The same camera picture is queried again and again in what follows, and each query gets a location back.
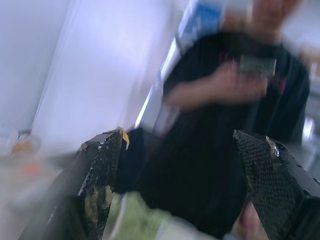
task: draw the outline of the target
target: orange object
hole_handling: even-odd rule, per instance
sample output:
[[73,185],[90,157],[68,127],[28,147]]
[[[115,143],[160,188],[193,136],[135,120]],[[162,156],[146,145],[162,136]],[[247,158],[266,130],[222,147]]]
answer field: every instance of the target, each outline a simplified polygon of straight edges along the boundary
[[34,175],[34,174],[38,174],[40,172],[40,170],[41,170],[41,168],[38,164],[29,163],[23,167],[22,172],[24,174]]
[[32,143],[29,141],[22,141],[18,142],[16,145],[12,148],[12,153],[31,153],[33,150]]

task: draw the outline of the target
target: textured black rubber pad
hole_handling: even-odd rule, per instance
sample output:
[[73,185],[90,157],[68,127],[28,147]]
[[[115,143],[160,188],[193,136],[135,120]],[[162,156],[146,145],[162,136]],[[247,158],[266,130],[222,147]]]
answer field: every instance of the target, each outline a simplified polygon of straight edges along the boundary
[[242,131],[233,137],[248,194],[269,240],[320,239],[319,182],[282,143]]
[[19,240],[100,240],[116,185],[122,139],[117,129],[82,144]]

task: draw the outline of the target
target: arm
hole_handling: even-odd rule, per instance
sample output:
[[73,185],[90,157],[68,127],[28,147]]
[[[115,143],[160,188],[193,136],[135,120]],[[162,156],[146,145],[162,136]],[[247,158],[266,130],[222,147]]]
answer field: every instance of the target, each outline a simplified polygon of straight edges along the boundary
[[171,107],[181,110],[191,110],[210,102],[210,93],[207,88],[208,80],[199,66],[203,62],[202,52],[206,48],[204,37],[197,41],[176,64],[164,84],[164,102]]
[[192,110],[213,101],[208,79],[179,83],[165,98],[165,102],[182,110]]

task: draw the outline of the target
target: hand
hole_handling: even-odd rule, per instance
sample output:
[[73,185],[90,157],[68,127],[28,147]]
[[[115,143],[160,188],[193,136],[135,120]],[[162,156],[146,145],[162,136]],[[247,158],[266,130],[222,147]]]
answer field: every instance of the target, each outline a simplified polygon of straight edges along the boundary
[[235,62],[221,65],[207,78],[207,91],[212,101],[223,104],[255,102],[267,93],[268,81],[257,75],[238,73]]
[[254,235],[260,226],[260,219],[252,202],[246,204],[239,218],[239,224],[243,228],[244,239]]

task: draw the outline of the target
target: man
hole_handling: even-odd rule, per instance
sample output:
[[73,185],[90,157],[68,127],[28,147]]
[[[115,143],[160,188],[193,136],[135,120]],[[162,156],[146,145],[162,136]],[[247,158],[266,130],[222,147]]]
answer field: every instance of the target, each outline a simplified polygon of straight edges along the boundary
[[[137,187],[150,207],[221,239],[247,195],[234,129],[284,143],[301,141],[308,73],[281,45],[284,20],[301,2],[254,0],[245,33],[204,37],[176,65],[164,86],[165,101],[182,114]],[[242,55],[276,59],[275,77],[240,74]],[[253,206],[246,206],[248,222]]]

